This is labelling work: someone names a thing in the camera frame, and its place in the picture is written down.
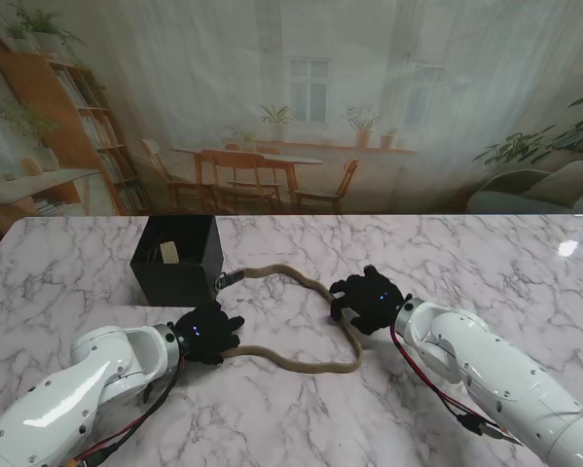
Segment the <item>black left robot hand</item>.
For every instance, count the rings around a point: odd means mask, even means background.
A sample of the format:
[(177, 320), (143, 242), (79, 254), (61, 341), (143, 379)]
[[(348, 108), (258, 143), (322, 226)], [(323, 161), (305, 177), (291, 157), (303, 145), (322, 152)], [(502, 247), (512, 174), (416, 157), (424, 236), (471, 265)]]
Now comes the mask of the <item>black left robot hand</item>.
[(187, 361), (220, 365), (223, 353), (239, 346), (236, 331), (243, 324), (242, 316), (229, 317), (219, 303), (211, 302), (181, 316), (174, 324), (174, 332)]

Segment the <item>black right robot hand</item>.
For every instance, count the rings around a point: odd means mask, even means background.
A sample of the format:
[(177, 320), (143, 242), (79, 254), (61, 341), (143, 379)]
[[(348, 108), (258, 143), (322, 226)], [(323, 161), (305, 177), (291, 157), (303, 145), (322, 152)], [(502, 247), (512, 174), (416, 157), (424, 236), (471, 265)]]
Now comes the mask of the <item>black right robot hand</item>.
[(334, 282), (329, 292), (340, 294), (330, 304), (331, 318), (339, 322), (344, 308), (353, 310), (356, 316), (350, 323), (366, 336), (389, 327), (405, 303), (399, 288), (373, 265), (366, 266), (362, 275), (352, 274)]

